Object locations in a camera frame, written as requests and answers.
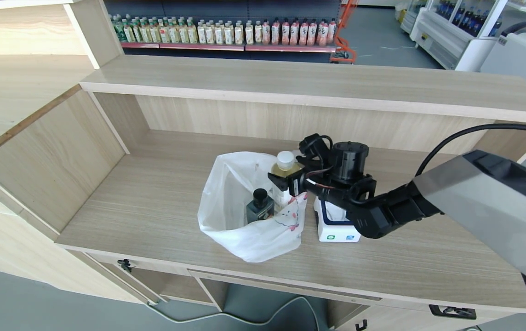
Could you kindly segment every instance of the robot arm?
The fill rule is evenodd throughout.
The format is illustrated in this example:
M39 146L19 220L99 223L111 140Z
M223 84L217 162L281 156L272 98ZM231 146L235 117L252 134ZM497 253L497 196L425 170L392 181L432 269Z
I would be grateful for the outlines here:
M408 184L375 195L375 180L364 174L366 145L349 141L333 146L327 136L313 134L299 149L301 171L288 178L269 174L280 189L292 195L314 193L345 210L357 231L373 239L410 221L445 213L522 272L526 285L525 167L475 150L425 173L420 173L421 166Z

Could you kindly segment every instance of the gray floor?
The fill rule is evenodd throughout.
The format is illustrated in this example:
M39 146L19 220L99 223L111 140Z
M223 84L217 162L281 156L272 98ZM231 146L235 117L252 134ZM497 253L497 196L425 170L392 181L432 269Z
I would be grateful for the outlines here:
M357 8L342 36L357 52L356 64L442 69L400 29L393 9Z

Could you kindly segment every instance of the white bottle cap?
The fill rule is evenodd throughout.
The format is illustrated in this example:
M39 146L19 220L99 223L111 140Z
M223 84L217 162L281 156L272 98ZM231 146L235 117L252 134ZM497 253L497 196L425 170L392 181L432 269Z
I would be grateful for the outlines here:
M277 155L277 166L281 170L289 170L294 166L296 157L290 151L282 151Z

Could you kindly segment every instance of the white box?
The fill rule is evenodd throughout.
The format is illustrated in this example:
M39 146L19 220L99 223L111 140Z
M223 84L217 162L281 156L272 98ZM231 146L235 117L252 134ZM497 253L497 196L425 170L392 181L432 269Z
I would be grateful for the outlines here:
M318 215L318 239L326 243L357 243L361 239L353 222L345 218L346 212L332 203L314 200Z

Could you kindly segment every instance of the display fridge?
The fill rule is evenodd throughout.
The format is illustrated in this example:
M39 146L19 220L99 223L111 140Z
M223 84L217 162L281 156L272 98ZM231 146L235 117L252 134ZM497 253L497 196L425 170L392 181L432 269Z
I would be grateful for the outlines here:
M479 71L503 27L526 22L526 0L429 0L410 38L445 69Z

